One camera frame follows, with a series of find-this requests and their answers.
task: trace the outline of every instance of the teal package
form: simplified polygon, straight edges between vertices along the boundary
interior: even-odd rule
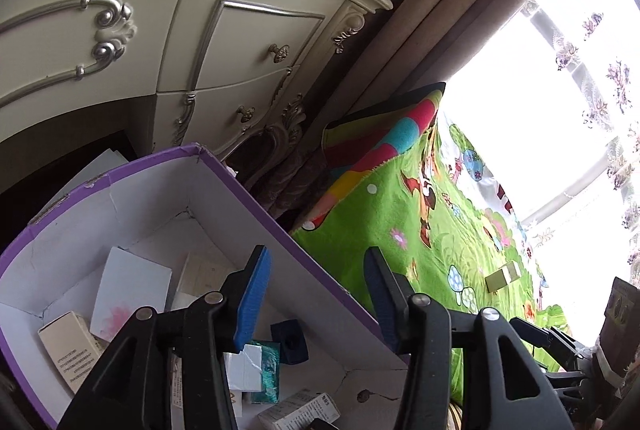
[[[252,340],[262,348],[262,392],[251,392],[251,403],[274,404],[280,396],[280,344]]]

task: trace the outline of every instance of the pink flower print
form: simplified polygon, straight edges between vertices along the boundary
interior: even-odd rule
[[[111,316],[105,318],[103,322],[104,327],[100,329],[100,337],[108,342],[113,340],[122,326],[127,323],[133,311],[133,309],[127,306],[112,307]]]
[[[398,246],[400,246],[403,250],[406,250],[406,237],[403,232],[396,230],[395,228],[389,232],[391,238],[396,242]]]

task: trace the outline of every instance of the dresser drawer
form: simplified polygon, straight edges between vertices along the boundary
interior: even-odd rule
[[[0,140],[77,108],[155,93],[177,2],[0,0]]]
[[[343,0],[180,0],[158,90],[224,87],[298,65]]]
[[[282,68],[242,84],[195,92],[159,92],[154,151],[198,142],[220,153],[242,134],[260,128],[298,67]]]

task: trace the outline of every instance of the rainbow stripes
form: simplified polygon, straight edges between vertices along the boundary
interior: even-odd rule
[[[408,92],[327,125],[322,148],[337,180],[306,216],[314,230],[377,167],[409,150],[433,123],[444,84]]]

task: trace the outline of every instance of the cardboard box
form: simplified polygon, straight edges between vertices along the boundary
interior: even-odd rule
[[[521,276],[522,274],[518,263],[514,260],[510,260],[498,269],[498,271],[484,277],[484,281],[486,282],[486,288],[489,293],[494,293],[498,291],[498,289],[507,287],[511,282],[515,282]]]
[[[339,417],[340,412],[328,394],[314,394],[307,388],[258,416],[267,430],[305,430],[316,418],[332,423]]]
[[[45,325],[38,336],[75,394],[100,358],[102,347],[89,333],[84,319],[73,311]]]
[[[90,331],[110,342],[140,307],[164,312],[171,269],[129,251],[111,248],[104,266]]]
[[[69,311],[89,321],[112,247],[170,268],[171,305],[188,254],[215,263],[220,250],[231,268],[241,269],[256,244],[273,259],[254,339],[269,340],[271,324],[290,318],[308,328],[309,360],[282,371],[282,399],[303,386],[330,392],[349,415],[342,430],[392,428],[396,402],[373,412],[353,392],[375,384],[376,392],[401,396],[406,363],[382,341],[374,318],[195,144],[79,185],[7,247],[0,256],[0,350],[34,409],[55,428],[73,393],[38,330]],[[260,428],[265,408],[244,403],[238,430]],[[182,410],[174,407],[171,416],[174,430],[184,428]]]
[[[171,376],[171,404],[180,410],[184,410],[182,401],[182,358],[172,356],[172,376]],[[231,396],[231,406],[234,409],[234,416],[242,417],[242,391],[229,390]]]
[[[59,201],[63,197],[65,197],[71,190],[76,188],[78,185],[83,184],[89,179],[93,179],[96,176],[103,174],[109,170],[117,168],[118,166],[124,165],[127,163],[125,157],[118,152],[117,150],[114,152],[110,148],[102,152],[97,158],[91,161],[87,166],[85,166],[81,171],[78,172],[75,176],[73,176],[70,181],[64,185],[57,194],[55,194],[47,204],[45,204],[39,211],[39,215],[46,211],[53,203]]]

